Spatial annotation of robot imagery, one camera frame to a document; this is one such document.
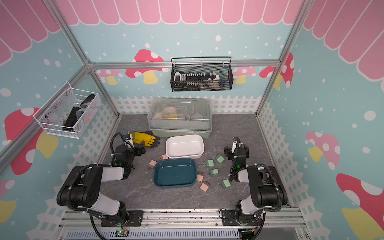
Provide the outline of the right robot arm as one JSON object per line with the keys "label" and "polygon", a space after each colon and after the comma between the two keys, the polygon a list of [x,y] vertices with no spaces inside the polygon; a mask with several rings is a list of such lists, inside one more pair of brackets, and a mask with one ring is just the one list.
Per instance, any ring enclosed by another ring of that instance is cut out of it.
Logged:
{"label": "right robot arm", "polygon": [[232,161],[229,178],[221,182],[228,189],[232,182],[246,183],[250,195],[239,200],[234,210],[219,210],[224,226],[251,226],[260,228],[266,212],[277,213],[288,203],[288,195],[274,166],[265,164],[248,165],[250,149],[240,140],[225,147],[225,157]]}

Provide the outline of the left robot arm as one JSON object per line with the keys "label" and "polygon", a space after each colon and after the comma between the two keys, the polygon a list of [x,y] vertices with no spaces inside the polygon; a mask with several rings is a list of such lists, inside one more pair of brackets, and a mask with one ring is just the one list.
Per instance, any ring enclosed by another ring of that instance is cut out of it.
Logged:
{"label": "left robot arm", "polygon": [[100,191],[102,183],[128,179],[134,170],[134,158],[146,152],[145,142],[135,143],[134,134],[116,133],[115,136],[124,143],[114,148],[114,142],[110,142],[111,163],[73,167],[57,194],[57,204],[88,213],[92,219],[101,220],[103,227],[139,227],[143,211],[128,211],[123,201],[111,199]]}

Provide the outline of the white rectangular tray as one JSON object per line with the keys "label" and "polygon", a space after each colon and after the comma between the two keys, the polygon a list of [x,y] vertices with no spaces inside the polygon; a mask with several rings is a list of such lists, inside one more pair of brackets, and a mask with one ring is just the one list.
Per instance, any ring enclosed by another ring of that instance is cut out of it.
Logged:
{"label": "white rectangular tray", "polygon": [[166,141],[166,155],[169,159],[198,159],[204,151],[204,141],[199,135],[171,137]]}

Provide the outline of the teal rectangular tray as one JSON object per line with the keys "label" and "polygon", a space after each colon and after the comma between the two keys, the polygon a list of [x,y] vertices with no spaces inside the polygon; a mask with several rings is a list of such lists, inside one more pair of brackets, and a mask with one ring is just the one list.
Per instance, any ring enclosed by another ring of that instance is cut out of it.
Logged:
{"label": "teal rectangular tray", "polygon": [[159,188],[190,187],[197,181],[197,166],[193,159],[170,159],[158,162],[154,168],[154,184]]}

